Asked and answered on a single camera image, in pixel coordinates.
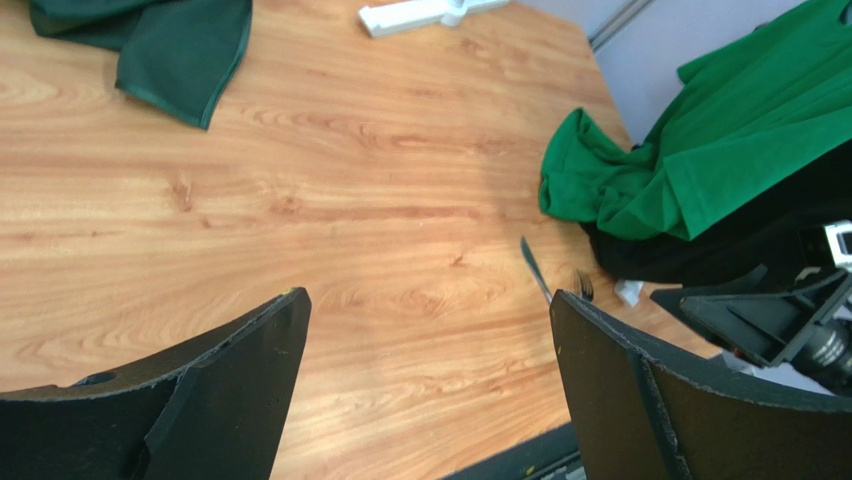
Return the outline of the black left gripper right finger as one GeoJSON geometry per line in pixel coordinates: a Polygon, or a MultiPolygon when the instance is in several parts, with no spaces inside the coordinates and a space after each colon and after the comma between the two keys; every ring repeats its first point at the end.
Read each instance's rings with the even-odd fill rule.
{"type": "Polygon", "coordinates": [[[851,402],[736,372],[580,297],[550,305],[591,479],[847,479],[851,402]]]}

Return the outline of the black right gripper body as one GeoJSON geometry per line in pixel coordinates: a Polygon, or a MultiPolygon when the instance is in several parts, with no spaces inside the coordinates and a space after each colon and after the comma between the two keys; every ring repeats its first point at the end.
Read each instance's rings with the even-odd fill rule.
{"type": "Polygon", "coordinates": [[[801,234],[808,266],[771,293],[760,266],[717,286],[663,289],[651,300],[705,340],[756,367],[788,364],[829,392],[851,394],[851,223],[801,234]]]}

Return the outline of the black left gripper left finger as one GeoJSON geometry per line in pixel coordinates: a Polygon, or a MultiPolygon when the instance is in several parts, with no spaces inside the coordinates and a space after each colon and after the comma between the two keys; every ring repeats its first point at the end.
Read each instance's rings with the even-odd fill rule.
{"type": "Polygon", "coordinates": [[[59,387],[1,396],[5,479],[266,479],[311,314],[294,288],[215,329],[59,387]]]}

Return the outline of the dark green cloth napkin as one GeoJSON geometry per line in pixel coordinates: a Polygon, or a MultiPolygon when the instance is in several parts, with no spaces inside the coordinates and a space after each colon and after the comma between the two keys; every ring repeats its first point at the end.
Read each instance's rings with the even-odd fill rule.
{"type": "Polygon", "coordinates": [[[118,53],[115,86],[206,130],[248,49],[252,0],[42,0],[37,35],[118,53]]]}

